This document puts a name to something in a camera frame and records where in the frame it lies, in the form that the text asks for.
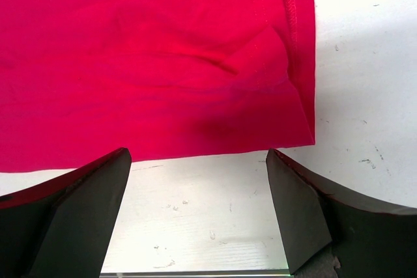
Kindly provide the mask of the crimson red t-shirt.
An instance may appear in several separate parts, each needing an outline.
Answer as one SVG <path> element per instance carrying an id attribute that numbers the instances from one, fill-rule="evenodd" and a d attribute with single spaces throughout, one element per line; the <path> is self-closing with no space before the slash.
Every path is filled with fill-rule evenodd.
<path id="1" fill-rule="evenodd" d="M 3 172 L 314 142 L 314 0 L 1 0 Z"/>

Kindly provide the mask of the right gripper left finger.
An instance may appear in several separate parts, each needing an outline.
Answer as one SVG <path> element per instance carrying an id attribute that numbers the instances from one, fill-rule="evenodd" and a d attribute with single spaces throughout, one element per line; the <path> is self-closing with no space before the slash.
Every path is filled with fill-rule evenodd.
<path id="1" fill-rule="evenodd" d="M 131 164 L 119 148 L 1 196 L 1 276 L 99 277 Z"/>

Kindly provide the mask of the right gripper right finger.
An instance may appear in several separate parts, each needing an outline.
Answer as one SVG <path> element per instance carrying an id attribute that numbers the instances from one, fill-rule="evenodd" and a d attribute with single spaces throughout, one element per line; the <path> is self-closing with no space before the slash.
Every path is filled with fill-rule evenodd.
<path id="1" fill-rule="evenodd" d="M 270 149 L 268 181 L 293 277 L 415 277 L 416 209 L 346 188 Z"/>

